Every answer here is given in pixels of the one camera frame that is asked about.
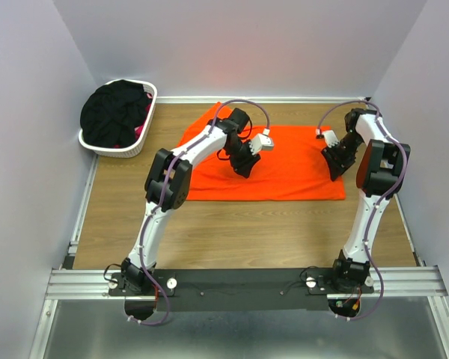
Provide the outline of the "orange t-shirt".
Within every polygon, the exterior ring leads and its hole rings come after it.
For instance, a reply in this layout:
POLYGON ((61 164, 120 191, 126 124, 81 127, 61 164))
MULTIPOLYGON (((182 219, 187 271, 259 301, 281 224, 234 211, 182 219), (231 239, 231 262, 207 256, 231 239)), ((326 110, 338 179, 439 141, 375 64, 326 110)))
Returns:
POLYGON ((229 156, 220 150, 206 157, 192 172, 190 201, 345 200, 341 178, 330 180, 314 126, 271 123, 274 149, 261 159, 246 179, 235 173, 229 156))

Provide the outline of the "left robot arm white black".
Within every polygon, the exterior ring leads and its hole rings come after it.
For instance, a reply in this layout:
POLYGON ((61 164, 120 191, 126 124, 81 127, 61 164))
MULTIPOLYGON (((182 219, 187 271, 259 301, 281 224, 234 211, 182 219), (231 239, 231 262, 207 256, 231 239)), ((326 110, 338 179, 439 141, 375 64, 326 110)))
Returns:
POLYGON ((224 119, 218 118, 219 112, 216 110, 204 129, 185 144, 156 153, 144 184, 146 204, 143 222, 132 250, 120 264, 117 287, 121 292, 146 295, 156 290, 165 293, 153 278, 159 243, 170 217, 188 197, 193 170, 206 157, 224 150, 234 173, 248 178, 260 160, 260 151, 273 145, 269 137, 269 117, 266 117, 264 130, 249 139, 240 136, 251 121, 243 110, 235 108, 224 119))

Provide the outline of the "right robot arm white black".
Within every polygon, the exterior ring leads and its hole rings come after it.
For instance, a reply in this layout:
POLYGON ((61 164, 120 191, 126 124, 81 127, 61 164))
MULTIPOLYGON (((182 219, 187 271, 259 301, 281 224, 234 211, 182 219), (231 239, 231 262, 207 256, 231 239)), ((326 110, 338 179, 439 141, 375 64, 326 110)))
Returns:
POLYGON ((378 110, 352 109, 345 116, 345 127, 342 139, 321 124, 316 129, 316 137, 326 143, 321 153, 332 181, 355 164, 359 146, 366 146, 355 180, 359 200, 354 224, 329 275, 331 288, 339 293, 366 285, 382 214, 401 189, 411 153, 408 144, 387 130, 378 110))

